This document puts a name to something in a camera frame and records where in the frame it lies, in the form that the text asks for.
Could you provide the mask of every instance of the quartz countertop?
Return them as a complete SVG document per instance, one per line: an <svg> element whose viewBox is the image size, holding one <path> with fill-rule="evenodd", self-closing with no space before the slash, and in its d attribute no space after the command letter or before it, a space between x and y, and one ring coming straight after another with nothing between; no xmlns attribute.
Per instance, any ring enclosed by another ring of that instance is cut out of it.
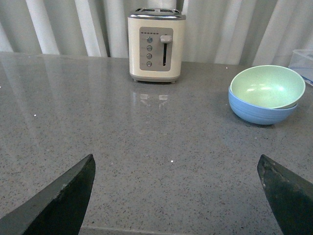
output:
<svg viewBox="0 0 313 235"><path fill-rule="evenodd" d="M227 94L246 68L183 62L158 84L128 59L1 52L0 217L92 153L84 229L281 234L256 166L265 154L313 182L313 88L285 121L250 124Z"/></svg>

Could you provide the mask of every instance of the stacked bowls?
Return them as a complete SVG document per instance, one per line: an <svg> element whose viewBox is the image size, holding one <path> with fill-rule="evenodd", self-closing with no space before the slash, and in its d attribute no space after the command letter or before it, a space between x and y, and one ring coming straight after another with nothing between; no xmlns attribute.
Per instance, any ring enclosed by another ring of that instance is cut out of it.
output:
<svg viewBox="0 0 313 235"><path fill-rule="evenodd" d="M305 91L303 78L282 66L264 65L237 74L228 89L231 109L242 119L260 125L286 119Z"/></svg>

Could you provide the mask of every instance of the toaster control panel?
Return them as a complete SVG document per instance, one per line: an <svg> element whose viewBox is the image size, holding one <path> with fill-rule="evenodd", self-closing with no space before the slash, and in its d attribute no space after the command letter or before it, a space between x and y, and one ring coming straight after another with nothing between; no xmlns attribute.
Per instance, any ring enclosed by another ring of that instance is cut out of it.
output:
<svg viewBox="0 0 313 235"><path fill-rule="evenodd" d="M169 71L171 69L173 29L141 27L139 30L140 69Z"/></svg>

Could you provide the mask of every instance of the toaster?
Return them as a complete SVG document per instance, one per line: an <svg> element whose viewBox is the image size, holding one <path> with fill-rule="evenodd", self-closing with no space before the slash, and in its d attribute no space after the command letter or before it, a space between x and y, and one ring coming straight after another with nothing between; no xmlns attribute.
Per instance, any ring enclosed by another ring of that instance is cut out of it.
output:
<svg viewBox="0 0 313 235"><path fill-rule="evenodd" d="M129 68L134 81L172 82L180 76L186 16L139 8L128 15Z"/></svg>

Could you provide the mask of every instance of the plastic container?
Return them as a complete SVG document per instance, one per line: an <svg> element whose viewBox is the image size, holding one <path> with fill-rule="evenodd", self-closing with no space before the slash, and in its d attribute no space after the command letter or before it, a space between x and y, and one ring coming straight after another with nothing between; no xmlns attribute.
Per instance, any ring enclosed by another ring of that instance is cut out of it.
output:
<svg viewBox="0 0 313 235"><path fill-rule="evenodd" d="M313 86L313 50L293 50L289 68Z"/></svg>

